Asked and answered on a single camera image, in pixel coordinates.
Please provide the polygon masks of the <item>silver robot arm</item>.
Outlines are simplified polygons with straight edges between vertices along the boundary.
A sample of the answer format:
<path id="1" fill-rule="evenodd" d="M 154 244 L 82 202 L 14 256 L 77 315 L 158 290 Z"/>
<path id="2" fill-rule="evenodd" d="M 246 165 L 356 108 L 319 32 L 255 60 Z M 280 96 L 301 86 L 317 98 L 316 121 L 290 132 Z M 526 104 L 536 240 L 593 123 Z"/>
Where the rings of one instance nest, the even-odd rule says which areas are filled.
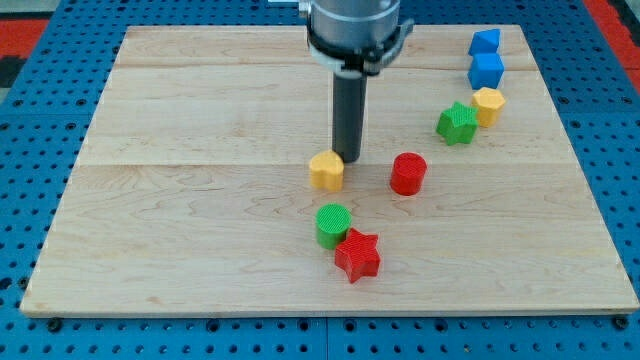
<path id="1" fill-rule="evenodd" d="M 268 0 L 296 7 L 305 20 L 312 57 L 344 79 L 379 75 L 400 55 L 413 32 L 400 20 L 400 0 Z"/>

